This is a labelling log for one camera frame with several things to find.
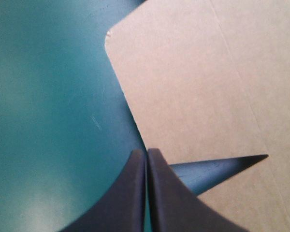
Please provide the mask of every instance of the teal table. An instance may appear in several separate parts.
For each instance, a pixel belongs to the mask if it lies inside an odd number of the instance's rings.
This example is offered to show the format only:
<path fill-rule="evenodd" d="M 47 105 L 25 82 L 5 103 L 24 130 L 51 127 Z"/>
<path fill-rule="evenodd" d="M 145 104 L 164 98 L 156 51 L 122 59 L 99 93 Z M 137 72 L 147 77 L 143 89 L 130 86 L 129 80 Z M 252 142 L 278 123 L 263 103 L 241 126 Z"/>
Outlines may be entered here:
<path fill-rule="evenodd" d="M 63 228 L 144 148 L 104 50 L 140 3 L 0 0 L 0 232 Z"/>

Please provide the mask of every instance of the cardboard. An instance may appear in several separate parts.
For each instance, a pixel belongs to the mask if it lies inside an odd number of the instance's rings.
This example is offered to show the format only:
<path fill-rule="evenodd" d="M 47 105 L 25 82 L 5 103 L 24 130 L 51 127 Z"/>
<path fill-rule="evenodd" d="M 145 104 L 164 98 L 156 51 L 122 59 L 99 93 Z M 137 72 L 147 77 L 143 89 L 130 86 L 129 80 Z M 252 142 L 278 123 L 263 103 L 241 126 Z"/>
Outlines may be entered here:
<path fill-rule="evenodd" d="M 268 153 L 200 198 L 290 231 L 290 1 L 148 0 L 106 51 L 145 146 L 169 163 Z"/>

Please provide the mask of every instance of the cardboard sheet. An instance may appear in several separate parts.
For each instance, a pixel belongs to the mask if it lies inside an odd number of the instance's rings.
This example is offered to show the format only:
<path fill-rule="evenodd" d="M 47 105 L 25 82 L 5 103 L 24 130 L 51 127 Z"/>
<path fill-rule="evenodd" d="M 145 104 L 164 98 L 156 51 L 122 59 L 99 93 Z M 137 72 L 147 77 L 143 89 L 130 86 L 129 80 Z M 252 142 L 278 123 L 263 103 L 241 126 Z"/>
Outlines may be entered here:
<path fill-rule="evenodd" d="M 105 43 L 146 147 L 169 163 L 268 153 L 200 198 L 290 231 L 290 1 L 148 0 Z"/>

